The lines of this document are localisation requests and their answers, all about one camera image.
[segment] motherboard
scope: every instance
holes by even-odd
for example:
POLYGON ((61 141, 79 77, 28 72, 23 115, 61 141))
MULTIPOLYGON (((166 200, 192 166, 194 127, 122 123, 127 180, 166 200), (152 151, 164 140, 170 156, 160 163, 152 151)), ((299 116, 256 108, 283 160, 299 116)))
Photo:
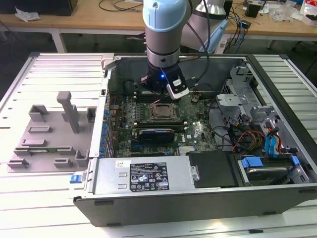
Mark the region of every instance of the motherboard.
POLYGON ((216 150, 206 121, 207 100, 146 100, 110 93, 114 157, 177 156, 216 150))

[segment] computer case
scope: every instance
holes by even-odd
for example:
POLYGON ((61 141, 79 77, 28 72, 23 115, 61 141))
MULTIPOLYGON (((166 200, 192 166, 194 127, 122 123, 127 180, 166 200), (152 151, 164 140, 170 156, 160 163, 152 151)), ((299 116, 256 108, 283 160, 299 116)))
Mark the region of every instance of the computer case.
POLYGON ((1 14, 14 14, 15 7, 21 11, 57 16, 70 16, 77 0, 0 0, 1 14))

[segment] blue latch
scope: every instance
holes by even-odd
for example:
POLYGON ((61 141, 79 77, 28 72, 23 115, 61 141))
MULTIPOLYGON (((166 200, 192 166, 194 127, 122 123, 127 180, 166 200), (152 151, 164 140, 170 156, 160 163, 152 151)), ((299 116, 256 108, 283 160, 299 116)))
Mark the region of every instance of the blue latch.
POLYGON ((272 135, 270 135, 270 133, 268 133, 266 135, 266 138, 265 138, 264 149, 266 152, 268 152, 274 158, 277 158, 277 154, 275 154, 275 151, 274 151, 275 144, 276 144, 276 137, 272 136, 272 135))
POLYGON ((262 167, 263 163, 260 157, 252 156, 252 157, 245 157, 241 160, 242 165, 244 168, 248 167, 262 167))
POLYGON ((72 175, 70 179, 70 183, 82 183, 81 181, 82 175, 72 175))
POLYGON ((297 156, 292 156, 292 160, 294 162, 295 165, 299 165, 299 159, 297 158, 297 156))

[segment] power supply label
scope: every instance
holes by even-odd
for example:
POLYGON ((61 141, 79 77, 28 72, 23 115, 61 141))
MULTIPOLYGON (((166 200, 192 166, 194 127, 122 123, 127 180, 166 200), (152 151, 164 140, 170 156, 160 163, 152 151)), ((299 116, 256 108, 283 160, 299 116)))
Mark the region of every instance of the power supply label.
POLYGON ((132 192, 169 190, 166 163, 130 164, 132 192))

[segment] blue cable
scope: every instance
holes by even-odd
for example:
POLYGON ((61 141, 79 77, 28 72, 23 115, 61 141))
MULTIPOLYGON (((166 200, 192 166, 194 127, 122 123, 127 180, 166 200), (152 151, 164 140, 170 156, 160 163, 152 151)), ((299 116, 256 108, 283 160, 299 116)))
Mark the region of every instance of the blue cable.
POLYGON ((239 17, 232 17, 232 16, 230 16, 230 18, 238 20, 238 21, 239 21, 239 24, 240 24, 240 28, 241 28, 239 43, 238 43, 238 45, 237 45, 237 47, 236 47, 236 49, 235 49, 235 51, 234 51, 234 54, 235 54, 235 53, 238 52, 238 50, 240 49, 240 46, 241 46, 241 44, 242 44, 242 39, 243 39, 243 26, 242 26, 242 21, 241 21, 241 19, 240 19, 239 17))
POLYGON ((234 54, 236 54, 238 52, 238 50, 240 49, 240 46, 242 44, 242 39, 243 39, 243 26, 242 26, 242 22, 241 22, 241 19, 238 18, 239 20, 239 23, 240 23, 240 28, 241 28, 241 31, 240 31, 240 40, 239 40, 239 44, 238 46, 236 47, 235 51, 234 51, 234 54))

